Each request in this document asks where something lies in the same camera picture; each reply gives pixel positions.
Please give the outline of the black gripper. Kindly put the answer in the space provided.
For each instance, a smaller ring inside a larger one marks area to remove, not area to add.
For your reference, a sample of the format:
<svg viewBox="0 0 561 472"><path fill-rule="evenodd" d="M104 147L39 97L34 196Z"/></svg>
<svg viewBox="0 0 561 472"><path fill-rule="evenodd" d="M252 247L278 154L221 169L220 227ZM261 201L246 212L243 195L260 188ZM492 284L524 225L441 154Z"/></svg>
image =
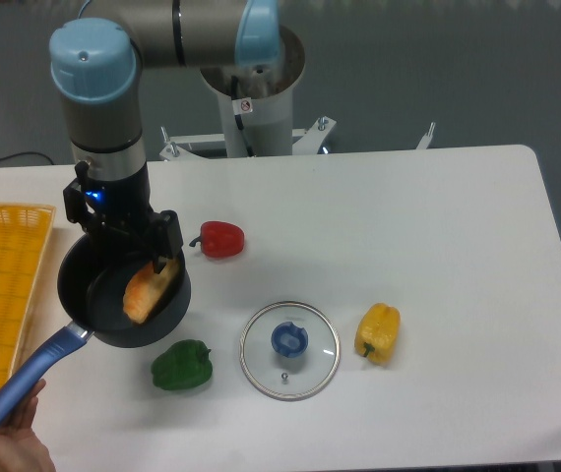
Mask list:
<svg viewBox="0 0 561 472"><path fill-rule="evenodd" d="M181 252L183 238L173 210L155 213L150 205L147 166L120 180L89 176L90 166L75 165L76 178L63 190L66 218L79 224L103 254L139 251L161 273Z"/></svg>

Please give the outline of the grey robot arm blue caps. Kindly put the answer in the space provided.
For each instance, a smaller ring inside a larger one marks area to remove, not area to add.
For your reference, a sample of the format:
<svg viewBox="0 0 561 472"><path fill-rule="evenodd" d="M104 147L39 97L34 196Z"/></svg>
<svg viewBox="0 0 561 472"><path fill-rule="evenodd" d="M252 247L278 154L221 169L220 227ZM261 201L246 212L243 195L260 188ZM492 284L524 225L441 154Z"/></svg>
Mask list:
<svg viewBox="0 0 561 472"><path fill-rule="evenodd" d="M52 34L50 72L75 159L66 215L98 253L138 252L161 272L183 246L175 212L150 204L143 71L263 66L280 53L274 1L88 1Z"/></svg>

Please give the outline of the person's hand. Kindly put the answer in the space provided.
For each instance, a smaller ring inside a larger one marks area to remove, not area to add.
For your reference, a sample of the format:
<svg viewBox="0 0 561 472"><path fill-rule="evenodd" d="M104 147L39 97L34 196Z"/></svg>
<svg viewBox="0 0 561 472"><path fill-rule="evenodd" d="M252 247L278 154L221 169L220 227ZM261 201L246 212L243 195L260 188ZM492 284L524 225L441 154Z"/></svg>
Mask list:
<svg viewBox="0 0 561 472"><path fill-rule="evenodd" d="M32 427L38 405L37 396L45 387L46 380L40 379L0 427L0 471L56 470L49 449Z"/></svg>

